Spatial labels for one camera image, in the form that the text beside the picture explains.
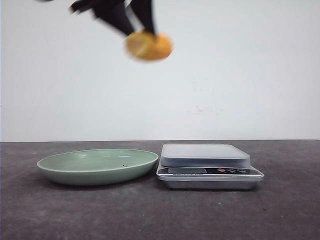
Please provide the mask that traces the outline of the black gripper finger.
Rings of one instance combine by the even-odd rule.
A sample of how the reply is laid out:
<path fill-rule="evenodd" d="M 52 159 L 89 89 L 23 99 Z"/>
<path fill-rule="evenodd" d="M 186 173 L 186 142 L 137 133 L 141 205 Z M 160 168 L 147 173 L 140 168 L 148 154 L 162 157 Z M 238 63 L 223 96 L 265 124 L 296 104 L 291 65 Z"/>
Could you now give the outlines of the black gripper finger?
<path fill-rule="evenodd" d="M 156 35 L 153 21 L 153 1 L 152 0 L 132 0 L 129 4 L 135 16 L 144 26 L 144 30 Z"/>
<path fill-rule="evenodd" d="M 112 26 L 125 36 L 135 31 L 126 14 L 123 0 L 76 0 L 69 9 L 72 13 L 92 11 L 96 19 Z"/>

